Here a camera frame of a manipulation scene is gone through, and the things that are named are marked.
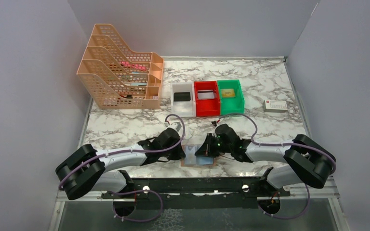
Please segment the white VIP card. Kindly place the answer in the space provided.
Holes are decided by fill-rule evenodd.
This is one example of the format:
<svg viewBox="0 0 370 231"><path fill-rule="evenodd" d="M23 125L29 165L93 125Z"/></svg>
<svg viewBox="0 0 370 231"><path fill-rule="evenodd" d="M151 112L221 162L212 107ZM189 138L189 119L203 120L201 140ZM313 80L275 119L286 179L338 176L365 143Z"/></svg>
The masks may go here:
<svg viewBox="0 0 370 231"><path fill-rule="evenodd" d="M197 164L196 151L200 148L199 145L183 145L185 158L181 161L181 166L194 166Z"/></svg>

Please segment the light blue credit card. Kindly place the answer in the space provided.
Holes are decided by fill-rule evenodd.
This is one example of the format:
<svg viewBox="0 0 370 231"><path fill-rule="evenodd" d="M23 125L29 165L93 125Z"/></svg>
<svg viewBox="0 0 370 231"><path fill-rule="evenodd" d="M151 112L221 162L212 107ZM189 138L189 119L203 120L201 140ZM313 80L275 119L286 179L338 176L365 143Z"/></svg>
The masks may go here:
<svg viewBox="0 0 370 231"><path fill-rule="evenodd" d="M208 166L214 164L214 158L208 156L197 156L197 165Z"/></svg>

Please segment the black credit card from holder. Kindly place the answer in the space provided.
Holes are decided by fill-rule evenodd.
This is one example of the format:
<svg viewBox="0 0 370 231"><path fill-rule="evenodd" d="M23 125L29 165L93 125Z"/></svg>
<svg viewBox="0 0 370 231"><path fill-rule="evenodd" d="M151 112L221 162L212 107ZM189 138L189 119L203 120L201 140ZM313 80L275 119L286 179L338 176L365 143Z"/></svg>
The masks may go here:
<svg viewBox="0 0 370 231"><path fill-rule="evenodd" d="M190 92L175 92L173 94L173 101L174 102L187 102L191 101L191 93Z"/></svg>

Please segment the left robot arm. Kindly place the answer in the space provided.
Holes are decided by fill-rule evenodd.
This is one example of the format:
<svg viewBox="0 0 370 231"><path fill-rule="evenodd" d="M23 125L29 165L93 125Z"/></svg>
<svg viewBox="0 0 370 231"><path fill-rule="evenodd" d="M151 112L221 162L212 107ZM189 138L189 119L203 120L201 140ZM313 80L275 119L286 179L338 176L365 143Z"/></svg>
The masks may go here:
<svg viewBox="0 0 370 231"><path fill-rule="evenodd" d="M98 151L85 144L55 169L60 180L58 188L69 200L79 199L91 191L108 191L127 197L135 186L123 168L156 163L162 157L179 160L185 155L181 147L183 138L177 128L168 127L157 137L127 148Z"/></svg>

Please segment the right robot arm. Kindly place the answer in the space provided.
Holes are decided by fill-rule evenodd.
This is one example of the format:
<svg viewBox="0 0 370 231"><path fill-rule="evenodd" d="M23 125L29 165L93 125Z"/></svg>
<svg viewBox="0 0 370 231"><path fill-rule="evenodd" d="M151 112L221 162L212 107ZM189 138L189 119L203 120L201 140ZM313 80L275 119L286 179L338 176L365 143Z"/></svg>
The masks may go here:
<svg viewBox="0 0 370 231"><path fill-rule="evenodd" d="M297 135L291 142L259 143L240 138L229 125L222 124L216 127L214 133L207 134L195 156L215 158L225 153L239 162L284 164L269 168L260 179L259 191L266 196L297 183L321 189L336 170L335 157L303 134Z"/></svg>

